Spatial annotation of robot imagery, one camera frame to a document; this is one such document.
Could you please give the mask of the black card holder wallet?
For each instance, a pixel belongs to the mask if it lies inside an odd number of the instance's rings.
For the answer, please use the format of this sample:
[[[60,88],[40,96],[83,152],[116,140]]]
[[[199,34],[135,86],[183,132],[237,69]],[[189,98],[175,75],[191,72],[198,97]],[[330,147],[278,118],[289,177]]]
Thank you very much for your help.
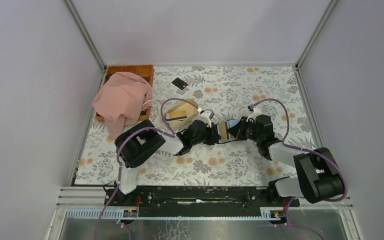
[[[226,144],[236,141],[246,141],[247,138],[240,135],[239,127],[242,120],[230,119],[221,123],[215,124],[216,132],[220,136],[220,139],[216,142],[217,144]]]

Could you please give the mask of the grey striped credit card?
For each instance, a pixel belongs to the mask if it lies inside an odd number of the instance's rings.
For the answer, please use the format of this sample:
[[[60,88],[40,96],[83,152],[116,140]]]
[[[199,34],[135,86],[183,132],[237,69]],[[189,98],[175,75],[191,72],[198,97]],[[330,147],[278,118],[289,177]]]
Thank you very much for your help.
[[[182,114],[179,112],[168,112],[165,116],[167,122],[175,122],[182,118]]]

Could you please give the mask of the black credit card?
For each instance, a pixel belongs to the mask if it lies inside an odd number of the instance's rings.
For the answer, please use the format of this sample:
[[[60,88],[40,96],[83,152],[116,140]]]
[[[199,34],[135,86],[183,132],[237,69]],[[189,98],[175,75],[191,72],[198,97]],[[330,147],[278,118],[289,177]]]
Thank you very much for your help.
[[[180,90],[184,90],[188,86],[188,83],[179,77],[175,78],[171,83]]]

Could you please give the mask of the gold striped credit card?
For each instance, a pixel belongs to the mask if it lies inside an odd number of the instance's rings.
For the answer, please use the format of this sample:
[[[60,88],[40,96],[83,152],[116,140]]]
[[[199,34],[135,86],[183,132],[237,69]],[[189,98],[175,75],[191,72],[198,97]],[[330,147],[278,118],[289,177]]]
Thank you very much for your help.
[[[173,124],[177,122],[182,122],[187,117],[188,117],[187,112],[185,110],[176,110],[176,111],[168,112],[165,116],[165,119],[167,122]]]

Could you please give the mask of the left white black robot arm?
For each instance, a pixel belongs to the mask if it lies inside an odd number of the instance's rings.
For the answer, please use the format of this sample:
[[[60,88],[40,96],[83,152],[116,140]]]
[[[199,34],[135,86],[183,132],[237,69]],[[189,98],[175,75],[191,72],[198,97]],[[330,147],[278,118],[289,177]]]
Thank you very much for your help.
[[[116,160],[120,164],[116,199],[124,206],[135,200],[134,190],[138,185],[139,168],[155,152],[163,151],[174,156],[183,156],[192,147],[205,144],[215,145],[221,140],[213,123],[194,120],[186,129],[174,136],[156,128],[150,120],[145,120],[122,133],[115,140]]]

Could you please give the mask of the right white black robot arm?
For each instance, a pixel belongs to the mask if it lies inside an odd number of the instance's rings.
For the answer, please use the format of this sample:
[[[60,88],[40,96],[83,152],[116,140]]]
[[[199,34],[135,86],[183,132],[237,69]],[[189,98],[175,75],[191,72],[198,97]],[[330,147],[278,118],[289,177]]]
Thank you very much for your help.
[[[227,128],[235,140],[255,142],[259,154],[269,161],[292,166],[295,177],[283,177],[269,182],[267,201],[281,205],[288,197],[304,198],[309,203],[341,201],[348,191],[345,180],[328,148],[299,148],[282,142],[275,136],[273,123],[267,115],[242,117]]]

